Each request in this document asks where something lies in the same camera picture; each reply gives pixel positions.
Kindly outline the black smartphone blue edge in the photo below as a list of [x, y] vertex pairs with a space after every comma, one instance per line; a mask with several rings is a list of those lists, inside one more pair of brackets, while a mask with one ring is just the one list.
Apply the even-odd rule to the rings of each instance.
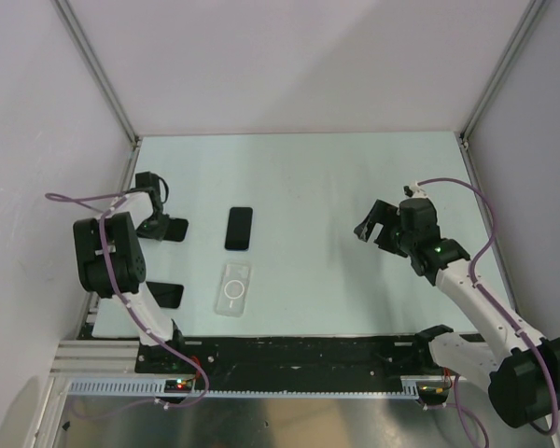
[[224, 247], [228, 251], [246, 251], [250, 246], [253, 209], [232, 207], [229, 212]]

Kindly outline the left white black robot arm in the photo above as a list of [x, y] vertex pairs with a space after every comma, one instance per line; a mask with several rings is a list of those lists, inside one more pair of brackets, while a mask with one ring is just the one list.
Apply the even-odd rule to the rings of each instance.
[[158, 346], [155, 358], [166, 371], [181, 371], [189, 351], [176, 323], [147, 286], [147, 264], [138, 235], [168, 224], [161, 194], [147, 187], [110, 198], [106, 210], [73, 224], [80, 284], [102, 299], [119, 301], [138, 330], [140, 344]]

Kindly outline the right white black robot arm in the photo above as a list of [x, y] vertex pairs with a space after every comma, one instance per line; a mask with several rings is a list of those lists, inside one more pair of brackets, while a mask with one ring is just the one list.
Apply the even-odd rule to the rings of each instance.
[[478, 330], [469, 342], [450, 329], [423, 332], [427, 342], [412, 352], [425, 374], [445, 367], [479, 387], [497, 415], [521, 427], [560, 411], [560, 338], [547, 339], [510, 306], [502, 304], [469, 272], [470, 255], [453, 239], [441, 236], [437, 211], [428, 198], [412, 197], [399, 205], [378, 200], [354, 233], [382, 250], [410, 260], [415, 273], [448, 297]]

